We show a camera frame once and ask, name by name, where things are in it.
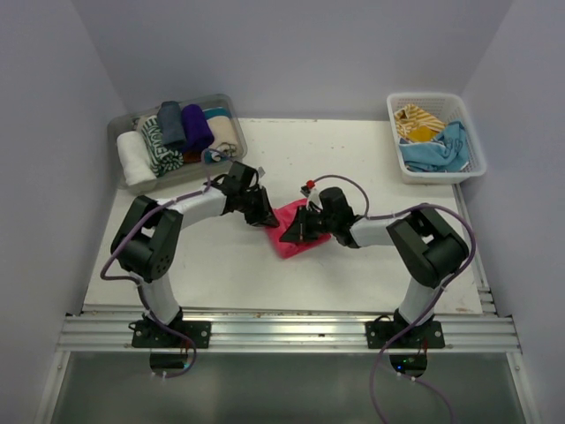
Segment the pink towel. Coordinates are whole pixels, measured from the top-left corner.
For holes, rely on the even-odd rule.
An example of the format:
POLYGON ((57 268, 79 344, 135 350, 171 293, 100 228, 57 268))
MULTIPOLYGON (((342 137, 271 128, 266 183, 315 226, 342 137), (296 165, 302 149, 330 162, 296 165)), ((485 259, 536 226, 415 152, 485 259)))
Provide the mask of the pink towel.
POLYGON ((331 236, 326 234, 318 238, 316 241, 309 243, 289 243, 280 241, 280 237, 290 228, 298 208, 305 205, 306 199, 301 199, 275 209, 274 213, 275 217, 279 221, 279 226, 277 228, 265 228, 265 233, 267 234, 271 246, 281 259, 289 259, 307 250, 327 243, 331 239, 331 236))

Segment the grey plastic bin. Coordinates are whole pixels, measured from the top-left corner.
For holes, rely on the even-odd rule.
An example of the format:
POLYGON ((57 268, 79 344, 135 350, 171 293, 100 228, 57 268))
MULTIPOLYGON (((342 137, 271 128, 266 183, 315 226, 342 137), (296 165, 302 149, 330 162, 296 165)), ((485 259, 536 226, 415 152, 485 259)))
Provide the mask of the grey plastic bin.
MULTIPOLYGON (((209 110, 225 110, 227 113, 227 119, 230 122, 230 127, 235 133, 235 158, 241 160, 247 155, 248 147, 245 136, 237 119, 237 113, 232 104, 232 101, 227 95, 215 94, 196 97, 190 100, 182 101, 180 103, 180 106, 184 107, 189 104, 199 105, 203 109, 205 114, 207 114, 209 110)), ((158 109, 159 107, 154 107, 149 110, 135 112, 130 115, 123 115, 121 117, 112 119, 107 127, 108 140, 113 141, 115 144, 117 144, 117 138, 122 133, 135 131, 137 129, 138 122, 142 117, 156 115, 158 109)), ((121 190, 127 190, 133 194, 148 193, 157 188, 179 185, 188 181, 204 178, 206 170, 209 170, 212 174, 218 174, 220 172, 226 171, 228 168, 229 164, 227 160, 222 160, 215 164, 210 163, 207 167, 204 167, 199 163, 184 164, 178 170, 170 171, 163 177, 158 177, 156 180, 147 182, 139 182, 136 185, 128 185, 126 183, 124 171, 121 170, 120 181, 117 187, 121 190)))

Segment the light blue towel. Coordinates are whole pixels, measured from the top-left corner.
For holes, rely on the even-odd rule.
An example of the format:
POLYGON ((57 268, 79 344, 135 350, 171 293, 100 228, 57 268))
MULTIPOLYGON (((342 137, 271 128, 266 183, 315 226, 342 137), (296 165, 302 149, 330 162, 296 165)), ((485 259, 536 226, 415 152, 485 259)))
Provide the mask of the light blue towel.
POLYGON ((470 162, 467 132, 460 120, 448 123, 430 141, 400 139, 399 151, 406 168, 414 172, 460 172, 470 162))

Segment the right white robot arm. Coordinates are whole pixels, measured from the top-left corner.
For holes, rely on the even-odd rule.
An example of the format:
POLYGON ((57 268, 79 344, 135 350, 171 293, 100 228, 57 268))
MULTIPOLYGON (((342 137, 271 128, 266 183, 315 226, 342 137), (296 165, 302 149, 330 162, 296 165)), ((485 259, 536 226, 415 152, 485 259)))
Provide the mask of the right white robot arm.
POLYGON ((282 243, 313 244, 332 236, 351 249, 393 246, 411 280, 395 310, 392 336, 398 344, 413 346, 425 335, 433 310, 447 286, 470 266, 477 250, 471 227, 454 211, 422 203, 395 215, 356 214, 339 187, 319 194, 319 201, 297 208, 282 243))

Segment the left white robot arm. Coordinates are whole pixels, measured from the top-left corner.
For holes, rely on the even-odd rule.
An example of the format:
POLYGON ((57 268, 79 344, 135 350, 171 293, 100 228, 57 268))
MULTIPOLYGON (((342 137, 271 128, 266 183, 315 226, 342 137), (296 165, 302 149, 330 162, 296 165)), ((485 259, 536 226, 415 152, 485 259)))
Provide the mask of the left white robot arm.
POLYGON ((235 161, 228 172, 208 177, 195 192, 160 201, 141 195, 132 201, 100 277, 135 284, 145 319, 154 325, 152 335, 161 345, 177 345, 184 334, 182 308, 169 279, 181 232, 234 212, 252 227, 279 226, 260 177, 259 170, 235 161))

